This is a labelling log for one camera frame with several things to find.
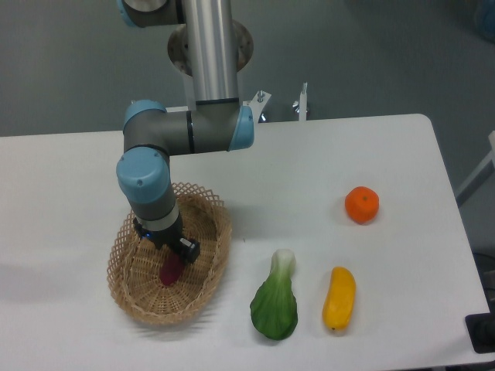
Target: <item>orange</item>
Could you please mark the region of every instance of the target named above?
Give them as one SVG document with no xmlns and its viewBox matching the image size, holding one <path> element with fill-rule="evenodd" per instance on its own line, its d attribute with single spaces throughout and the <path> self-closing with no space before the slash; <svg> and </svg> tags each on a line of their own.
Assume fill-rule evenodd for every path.
<svg viewBox="0 0 495 371">
<path fill-rule="evenodd" d="M 359 224 L 372 220 L 378 213 L 380 202 L 377 193 L 367 187 L 356 187 L 346 196 L 346 211 Z"/>
</svg>

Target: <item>woven basket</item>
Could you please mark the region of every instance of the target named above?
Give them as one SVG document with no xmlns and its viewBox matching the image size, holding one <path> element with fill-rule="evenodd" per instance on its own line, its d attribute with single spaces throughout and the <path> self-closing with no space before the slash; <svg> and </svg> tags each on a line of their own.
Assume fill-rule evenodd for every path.
<svg viewBox="0 0 495 371">
<path fill-rule="evenodd" d="M 201 254 L 170 286 L 159 279 L 163 262 L 172 251 L 140 240 L 129 213 L 108 261 L 108 287 L 115 302 L 131 317 L 166 325 L 193 317 L 211 299 L 227 264 L 232 231 L 224 203 L 198 185 L 173 185 L 183 217 L 184 235 L 201 242 Z"/>
</svg>

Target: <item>yellow vegetable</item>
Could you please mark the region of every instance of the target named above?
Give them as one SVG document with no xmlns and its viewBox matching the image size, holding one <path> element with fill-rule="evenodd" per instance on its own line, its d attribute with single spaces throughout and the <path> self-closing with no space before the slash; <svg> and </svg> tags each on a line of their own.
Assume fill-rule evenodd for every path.
<svg viewBox="0 0 495 371">
<path fill-rule="evenodd" d="M 356 281 L 344 267 L 335 267 L 323 306 L 323 322 L 331 330 L 344 330 L 353 314 Z"/>
</svg>

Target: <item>robotic arm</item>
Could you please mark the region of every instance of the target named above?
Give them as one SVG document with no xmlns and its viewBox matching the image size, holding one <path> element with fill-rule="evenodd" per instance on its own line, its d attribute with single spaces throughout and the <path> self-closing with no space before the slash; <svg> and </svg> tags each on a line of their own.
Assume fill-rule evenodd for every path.
<svg viewBox="0 0 495 371">
<path fill-rule="evenodd" d="M 146 27 L 186 22 L 187 49 L 196 110 L 167 113 L 160 103 L 140 100 L 126 111 L 124 154 L 118 183 L 136 218 L 135 229 L 160 249 L 166 243 L 193 263 L 200 244 L 183 236 L 172 189 L 174 155 L 249 148 L 253 114 L 239 102 L 237 40 L 230 0 L 117 0 L 125 22 Z"/>
</svg>

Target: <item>green vegetable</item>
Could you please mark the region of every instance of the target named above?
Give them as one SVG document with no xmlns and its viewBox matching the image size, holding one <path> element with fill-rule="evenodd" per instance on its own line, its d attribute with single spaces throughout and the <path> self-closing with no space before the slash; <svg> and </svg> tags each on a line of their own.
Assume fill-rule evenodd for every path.
<svg viewBox="0 0 495 371">
<path fill-rule="evenodd" d="M 253 325 L 269 339 L 286 339 L 297 326 L 297 303 L 291 282 L 294 269 L 295 257 L 292 251 L 275 251 L 271 257 L 270 275 L 251 302 Z"/>
</svg>

